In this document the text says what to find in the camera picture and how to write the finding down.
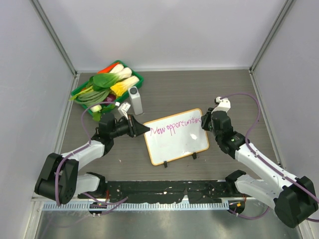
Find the yellow framed whiteboard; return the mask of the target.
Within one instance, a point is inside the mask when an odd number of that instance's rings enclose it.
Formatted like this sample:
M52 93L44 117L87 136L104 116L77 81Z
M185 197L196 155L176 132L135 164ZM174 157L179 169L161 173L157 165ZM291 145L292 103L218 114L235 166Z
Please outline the yellow framed whiteboard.
M158 166L209 148L201 128L201 109L192 109L144 123L144 134L152 165Z

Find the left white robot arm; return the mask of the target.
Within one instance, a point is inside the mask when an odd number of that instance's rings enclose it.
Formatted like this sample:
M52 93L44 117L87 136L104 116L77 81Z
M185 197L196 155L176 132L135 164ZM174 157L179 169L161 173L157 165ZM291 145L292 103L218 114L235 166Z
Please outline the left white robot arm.
M93 172L79 175L78 171L109 153L115 138L122 135L134 138L150 130L133 115L116 119L112 113L103 114L95 134L86 144L71 152L47 156L34 192L54 200L58 205L67 204L73 196L80 194L102 198L107 191L105 177Z

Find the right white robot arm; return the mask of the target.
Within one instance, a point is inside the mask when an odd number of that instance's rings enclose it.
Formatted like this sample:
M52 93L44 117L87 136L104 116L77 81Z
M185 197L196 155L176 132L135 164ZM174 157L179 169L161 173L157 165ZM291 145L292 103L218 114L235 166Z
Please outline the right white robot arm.
M306 176L298 178L272 162L242 134L236 132L226 111L209 108L201 118L201 127L213 133L222 152L248 166L258 181L237 170L226 177L225 191L235 197L246 194L274 210L288 227L298 224L319 209L313 182Z

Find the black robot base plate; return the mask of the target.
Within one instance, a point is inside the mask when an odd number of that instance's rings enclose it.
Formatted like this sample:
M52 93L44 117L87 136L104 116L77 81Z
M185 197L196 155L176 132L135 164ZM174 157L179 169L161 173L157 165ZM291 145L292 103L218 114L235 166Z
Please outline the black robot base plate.
M173 204L181 203L184 196L191 204L219 203L222 198L242 197L231 191L227 182L216 180L193 181L108 181L94 198L109 199L112 203L127 197L126 203Z

